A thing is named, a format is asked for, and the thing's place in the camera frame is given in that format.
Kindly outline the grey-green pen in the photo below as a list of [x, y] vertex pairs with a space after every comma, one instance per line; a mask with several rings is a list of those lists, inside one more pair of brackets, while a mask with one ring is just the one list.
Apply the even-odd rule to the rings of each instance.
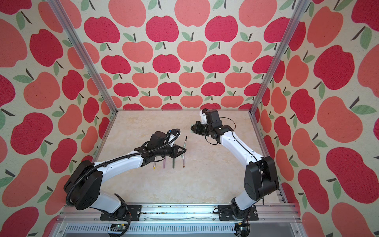
[[185, 137], [184, 144], [183, 144], [183, 149], [184, 149], [185, 152], [187, 151], [187, 149], [186, 149], [187, 139], [188, 139], [188, 137], [186, 136], [186, 137]]

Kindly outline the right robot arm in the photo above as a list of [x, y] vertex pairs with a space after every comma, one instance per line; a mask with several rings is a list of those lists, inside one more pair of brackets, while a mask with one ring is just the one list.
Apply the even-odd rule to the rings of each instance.
[[273, 158], [264, 157], [248, 147], [229, 125], [223, 125], [217, 110], [203, 109], [201, 121], [191, 127], [193, 133], [211, 137], [227, 148], [245, 167], [244, 191], [231, 201], [235, 218], [240, 219], [259, 200], [279, 189]]

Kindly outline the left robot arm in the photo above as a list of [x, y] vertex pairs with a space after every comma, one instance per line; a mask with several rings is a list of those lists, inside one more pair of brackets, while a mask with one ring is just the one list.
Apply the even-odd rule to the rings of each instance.
[[184, 154], [186, 149], [174, 143], [180, 134], [178, 128], [166, 133], [157, 131], [150, 141], [127, 155], [104, 162], [81, 162], [64, 185], [66, 205], [77, 210], [93, 208], [110, 214], [118, 212], [124, 205], [124, 200], [116, 194], [101, 191], [102, 184], [129, 170], [163, 161], [166, 157], [175, 159]]

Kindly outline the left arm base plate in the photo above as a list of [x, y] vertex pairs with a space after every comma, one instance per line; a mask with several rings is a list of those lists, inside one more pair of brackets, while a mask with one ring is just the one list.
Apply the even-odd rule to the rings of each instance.
[[141, 205], [122, 205], [115, 213], [111, 216], [102, 213], [100, 216], [101, 221], [122, 221], [123, 219], [128, 219], [130, 221], [138, 221], [141, 214]]

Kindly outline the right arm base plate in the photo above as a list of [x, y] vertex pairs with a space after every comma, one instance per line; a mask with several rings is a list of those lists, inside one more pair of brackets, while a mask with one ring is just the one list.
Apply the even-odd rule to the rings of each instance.
[[214, 213], [219, 215], [221, 221], [258, 221], [258, 212], [255, 206], [240, 210], [237, 205], [218, 205]]

